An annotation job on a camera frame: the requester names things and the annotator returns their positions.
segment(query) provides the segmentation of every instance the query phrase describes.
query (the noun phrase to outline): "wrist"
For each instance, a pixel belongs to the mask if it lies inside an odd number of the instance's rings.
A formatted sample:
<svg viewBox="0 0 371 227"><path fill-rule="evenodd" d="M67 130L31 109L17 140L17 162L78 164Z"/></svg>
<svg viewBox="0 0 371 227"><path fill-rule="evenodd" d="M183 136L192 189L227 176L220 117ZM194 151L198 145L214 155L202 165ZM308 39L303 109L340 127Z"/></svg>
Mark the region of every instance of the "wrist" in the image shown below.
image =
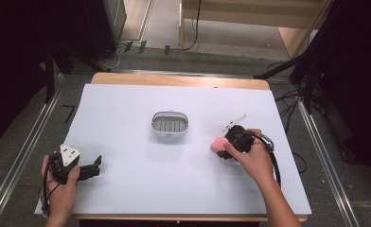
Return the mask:
<svg viewBox="0 0 371 227"><path fill-rule="evenodd" d="M272 188L276 185L278 186L277 181L272 176L265 178L256 178L254 180L256 181L256 185L259 187L261 191L268 187Z"/></svg>
<svg viewBox="0 0 371 227"><path fill-rule="evenodd" d="M46 227L61 227L66 226L68 220L70 219L67 215L57 215L57 214L50 214L49 218L46 222Z"/></svg>

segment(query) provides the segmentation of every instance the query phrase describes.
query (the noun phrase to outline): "black curtain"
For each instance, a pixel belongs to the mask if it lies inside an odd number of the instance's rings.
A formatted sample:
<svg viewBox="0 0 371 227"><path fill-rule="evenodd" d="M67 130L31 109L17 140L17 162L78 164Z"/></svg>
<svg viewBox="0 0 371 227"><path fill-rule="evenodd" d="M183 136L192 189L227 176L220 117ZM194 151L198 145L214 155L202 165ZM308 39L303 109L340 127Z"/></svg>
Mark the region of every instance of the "black curtain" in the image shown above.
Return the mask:
<svg viewBox="0 0 371 227"><path fill-rule="evenodd" d="M0 1L0 138L45 84L43 23L37 1Z"/></svg>
<svg viewBox="0 0 371 227"><path fill-rule="evenodd" d="M353 133L344 144L371 166L371 1L346 1L329 33L321 86Z"/></svg>

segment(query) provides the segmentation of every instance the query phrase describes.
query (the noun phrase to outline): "wooden furniture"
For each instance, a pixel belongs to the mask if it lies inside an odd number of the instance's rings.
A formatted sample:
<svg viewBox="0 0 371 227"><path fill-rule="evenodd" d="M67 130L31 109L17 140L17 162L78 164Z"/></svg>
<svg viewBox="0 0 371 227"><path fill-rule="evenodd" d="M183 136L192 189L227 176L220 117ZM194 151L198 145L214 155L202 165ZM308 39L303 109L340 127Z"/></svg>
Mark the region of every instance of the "wooden furniture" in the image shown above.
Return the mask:
<svg viewBox="0 0 371 227"><path fill-rule="evenodd" d="M203 0L200 20L278 26L291 58L310 33L318 27L330 0ZM185 19L196 19L199 0L183 0L180 19L180 46L183 48Z"/></svg>

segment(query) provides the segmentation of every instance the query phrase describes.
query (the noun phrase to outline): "left hand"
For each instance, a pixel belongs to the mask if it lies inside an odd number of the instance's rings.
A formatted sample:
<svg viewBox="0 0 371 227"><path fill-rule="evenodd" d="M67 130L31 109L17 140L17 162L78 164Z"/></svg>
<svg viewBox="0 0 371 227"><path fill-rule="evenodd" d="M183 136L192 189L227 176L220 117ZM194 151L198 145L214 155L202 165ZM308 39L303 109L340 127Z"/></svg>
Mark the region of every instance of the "left hand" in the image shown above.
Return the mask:
<svg viewBox="0 0 371 227"><path fill-rule="evenodd" d="M45 155L42 164L42 176L49 161L49 155ZM74 166L68 174L66 184L60 184L50 195L49 198L49 219L46 226L65 226L67 221L71 218L77 196L77 179L80 176L80 167ZM51 170L47 172L46 185L47 195L59 183L53 181L53 173Z"/></svg>

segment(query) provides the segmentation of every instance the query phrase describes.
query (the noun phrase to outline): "wooden table edge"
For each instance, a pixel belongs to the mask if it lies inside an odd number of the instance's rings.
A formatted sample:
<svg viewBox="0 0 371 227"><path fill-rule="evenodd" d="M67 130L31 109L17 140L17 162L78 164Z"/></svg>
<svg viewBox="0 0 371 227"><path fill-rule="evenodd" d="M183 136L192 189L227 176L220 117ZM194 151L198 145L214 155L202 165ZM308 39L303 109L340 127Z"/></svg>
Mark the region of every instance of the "wooden table edge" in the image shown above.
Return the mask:
<svg viewBox="0 0 371 227"><path fill-rule="evenodd" d="M125 85L155 85L155 86L189 86L237 88L252 90L270 90L269 84L263 79L230 79L215 78L214 76L195 75L156 75L156 74L124 74L96 73L92 84L125 84Z"/></svg>
<svg viewBox="0 0 371 227"><path fill-rule="evenodd" d="M247 221L268 221L266 215L134 215L134 214L126 214L126 215L118 215L118 214L111 214L111 215L103 215L103 214L87 214L87 215L73 215L72 218L78 219L132 219L132 220L181 220L181 221L239 221L239 222L247 222ZM300 222L306 221L308 215L299 215L297 219Z"/></svg>

